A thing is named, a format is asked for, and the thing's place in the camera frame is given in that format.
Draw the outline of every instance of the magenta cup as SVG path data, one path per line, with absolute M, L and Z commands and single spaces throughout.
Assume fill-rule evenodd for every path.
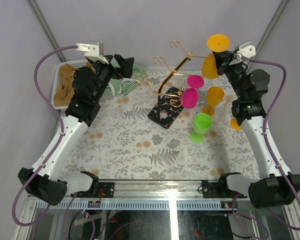
M 184 106 L 186 109 L 192 109 L 198 102 L 199 94 L 194 88 L 188 88 L 184 91 L 181 98 L 182 106 Z
M 205 84 L 205 81 L 204 81 L 204 79 L 202 78 L 202 76 L 199 76 L 199 75 L 191 75 L 191 76 L 188 77 L 187 83 L 188 83 L 188 85 L 189 85 L 191 88 L 199 89 L 199 88 L 201 88 L 201 87 Z

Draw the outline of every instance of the white plastic tray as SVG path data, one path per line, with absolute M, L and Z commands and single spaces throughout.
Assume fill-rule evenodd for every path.
M 51 96 L 51 104 L 54 106 L 55 109 L 67 109 L 67 107 L 68 107 L 68 106 L 55 106 L 54 96 L 56 94 L 57 88 L 61 84 L 60 77 L 59 77 L 60 68 L 65 64 L 69 64 L 70 66 L 72 66 L 74 68 L 81 68 L 87 64 L 87 61 L 88 61 L 87 59 L 65 61 L 65 62 L 59 63 L 56 66 L 54 80 L 53 80 L 52 96 Z

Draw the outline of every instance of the tan towel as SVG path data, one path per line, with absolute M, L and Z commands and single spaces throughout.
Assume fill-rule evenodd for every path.
M 94 67 L 87 62 L 86 66 L 95 71 Z M 75 94 L 72 83 L 74 81 L 74 74 L 78 68 L 65 64 L 59 69 L 60 86 L 57 88 L 53 97 L 54 106 L 68 106 L 72 96 Z

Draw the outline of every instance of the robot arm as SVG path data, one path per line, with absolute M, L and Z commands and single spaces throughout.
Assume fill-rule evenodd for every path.
M 110 79 L 131 78 L 134 58 L 122 58 L 115 54 L 114 58 L 120 67 L 113 67 L 110 62 L 112 55 L 99 56 L 99 46 L 92 44 L 77 44 L 87 60 L 93 65 L 95 72 L 89 67 L 81 67 L 74 73 L 72 83 L 74 95 L 62 118 L 64 131 L 56 133 L 42 156 L 30 169 L 22 168 L 18 178 L 24 185 L 33 173 L 41 166 L 41 170 L 26 187 L 26 192 L 52 206 L 59 204 L 65 195 L 77 192 L 95 194 L 99 190 L 99 178 L 90 172 L 82 171 L 64 176 L 60 179 L 62 167 L 78 139 L 86 132 L 96 118 L 99 110 L 99 100 Z M 61 142 L 56 143 L 63 135 Z M 53 154 L 43 164 L 52 149 Z
M 223 183 L 226 183 L 226 186 L 223 186 L 225 189 L 249 196 L 255 208 L 288 205 L 292 203 L 295 196 L 278 170 L 263 136 L 266 112 L 261 97 L 268 92 L 270 75 L 262 69 L 256 69 L 248 74 L 246 72 L 247 65 L 241 60 L 242 56 L 251 58 L 255 53 L 255 47 L 251 42 L 237 47 L 233 52 L 213 52 L 217 73 L 227 76 L 238 97 L 232 102 L 232 115 L 242 127 L 251 144 L 260 177 L 258 181 L 244 177 L 240 173 L 226 173 L 221 175 L 221 179 Z M 298 192 L 300 175 L 291 173 L 277 149 L 268 125 L 266 126 L 266 135 L 283 172 Z

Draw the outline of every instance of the patterned mat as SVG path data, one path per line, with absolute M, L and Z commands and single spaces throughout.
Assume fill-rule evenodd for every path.
M 168 73 L 148 73 L 153 89 L 159 88 Z M 175 76 L 164 92 L 171 86 L 178 88 L 184 79 Z M 213 125 L 204 142 L 196 144 L 189 134 L 212 86 L 225 91 L 224 101 L 215 107 Z M 157 96 L 150 92 L 145 80 L 128 95 L 103 95 L 101 110 L 67 158 L 62 173 L 86 170 L 101 179 L 201 180 L 217 179 L 225 172 L 241 172 L 258 178 L 257 162 L 245 133 L 233 130 L 229 124 L 232 116 L 228 103 L 235 93 L 227 78 L 205 79 L 198 92 L 197 106 L 183 109 L 169 129 L 147 117 Z

